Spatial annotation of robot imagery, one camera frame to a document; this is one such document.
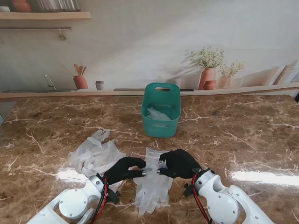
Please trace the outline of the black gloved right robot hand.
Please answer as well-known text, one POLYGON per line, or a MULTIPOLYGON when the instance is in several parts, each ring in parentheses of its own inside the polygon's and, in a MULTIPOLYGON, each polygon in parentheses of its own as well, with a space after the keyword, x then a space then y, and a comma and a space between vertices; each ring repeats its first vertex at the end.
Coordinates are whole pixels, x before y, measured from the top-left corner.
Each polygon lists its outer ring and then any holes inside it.
POLYGON ((177 149, 161 154, 160 161, 165 161, 167 168, 160 168, 157 173, 170 178, 190 179, 194 169, 201 169, 197 161, 185 150, 177 149))

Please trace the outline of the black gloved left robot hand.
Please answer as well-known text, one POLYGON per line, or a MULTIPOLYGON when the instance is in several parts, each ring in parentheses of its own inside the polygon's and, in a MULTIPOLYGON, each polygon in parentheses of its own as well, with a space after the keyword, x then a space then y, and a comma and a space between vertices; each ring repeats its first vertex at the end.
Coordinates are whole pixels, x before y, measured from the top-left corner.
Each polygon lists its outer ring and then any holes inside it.
POLYGON ((136 157, 123 157, 119 159, 104 176, 109 185, 118 183, 126 179, 134 179, 146 175, 145 168, 146 162, 141 158, 136 157))

